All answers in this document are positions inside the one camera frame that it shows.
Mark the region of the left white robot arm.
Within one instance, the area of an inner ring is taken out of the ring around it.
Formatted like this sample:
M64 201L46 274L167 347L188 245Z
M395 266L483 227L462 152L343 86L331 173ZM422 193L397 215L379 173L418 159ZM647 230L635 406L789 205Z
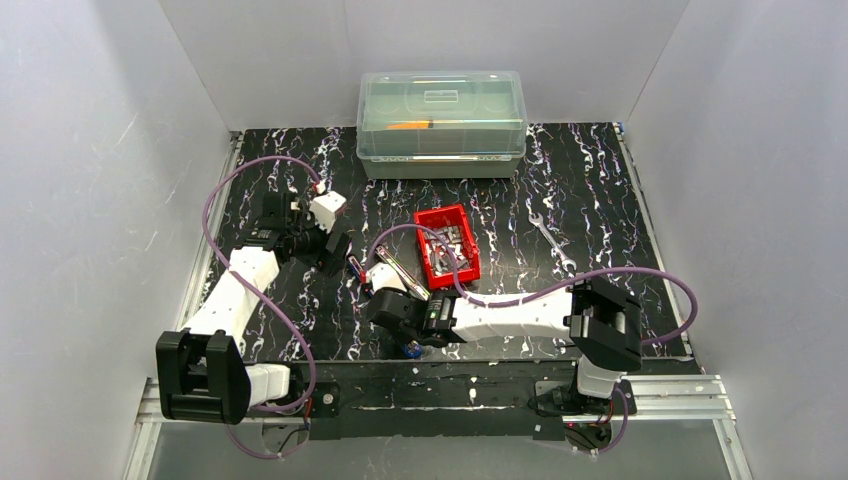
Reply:
M350 237L334 224L346 204L334 191L311 201L292 193L264 197L206 301L181 330L163 332L156 343L165 418L235 425L250 408L291 396L290 367L246 365L239 344L261 295L288 260L327 275L342 269Z

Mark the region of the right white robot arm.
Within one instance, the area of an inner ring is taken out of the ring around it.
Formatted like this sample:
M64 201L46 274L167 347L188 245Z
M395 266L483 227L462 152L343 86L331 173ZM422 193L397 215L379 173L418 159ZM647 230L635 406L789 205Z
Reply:
M494 337L546 337L575 346L580 357L575 387L607 399L624 375L640 370L642 306L628 291L603 279L579 280L545 293L482 295L467 299L442 290L421 300L383 287L366 308L369 322L402 344L442 348Z

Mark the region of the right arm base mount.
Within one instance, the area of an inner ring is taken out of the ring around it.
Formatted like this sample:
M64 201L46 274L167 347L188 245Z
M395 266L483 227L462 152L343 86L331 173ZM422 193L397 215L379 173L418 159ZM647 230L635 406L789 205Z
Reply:
M635 415L638 407L632 385L628 380L616 384L623 396L612 393L610 397L597 398L580 394L572 382L538 381L527 406L540 416L582 416L602 421L613 414L621 414L627 406L628 414Z

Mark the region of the black silver stapler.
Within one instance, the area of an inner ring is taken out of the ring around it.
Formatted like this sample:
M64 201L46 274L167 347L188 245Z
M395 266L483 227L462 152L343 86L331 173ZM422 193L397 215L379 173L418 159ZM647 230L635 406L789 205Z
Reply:
M421 282L416 280L399 262L396 256L390 253L383 244L379 244L376 247L375 254L382 263L388 265L396 273L401 283L414 297L421 300L428 300L430 298L431 292Z

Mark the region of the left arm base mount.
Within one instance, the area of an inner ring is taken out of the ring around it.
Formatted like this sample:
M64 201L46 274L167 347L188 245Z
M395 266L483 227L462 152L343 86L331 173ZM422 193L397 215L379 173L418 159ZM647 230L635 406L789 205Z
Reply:
M296 381L289 393L280 400L271 400L269 407L279 407L296 400L305 392L307 384ZM336 382L318 382L308 401L297 408L277 409L276 414L283 416L306 416L308 419L335 418L340 413L341 388Z

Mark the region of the red plastic bin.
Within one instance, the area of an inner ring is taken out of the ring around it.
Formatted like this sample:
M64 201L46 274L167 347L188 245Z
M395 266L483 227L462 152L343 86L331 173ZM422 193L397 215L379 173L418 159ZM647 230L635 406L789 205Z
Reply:
M414 213L422 268L431 290L450 288L454 270L461 284L481 278L481 263L470 222L463 205L455 204Z

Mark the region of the blue stapler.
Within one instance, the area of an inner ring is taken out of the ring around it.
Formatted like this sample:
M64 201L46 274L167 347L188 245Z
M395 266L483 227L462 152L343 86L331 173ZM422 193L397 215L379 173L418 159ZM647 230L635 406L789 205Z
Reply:
M351 255L347 256L347 265L348 265L348 269L350 270L352 275L358 280L359 286L360 286L360 289L362 290L362 292L368 298L372 298L373 296L367 295L365 290L362 288L362 284L365 282L365 279L364 279L365 273L367 271L365 269L365 267L363 266L363 264L358 260L358 258L355 255L351 254Z

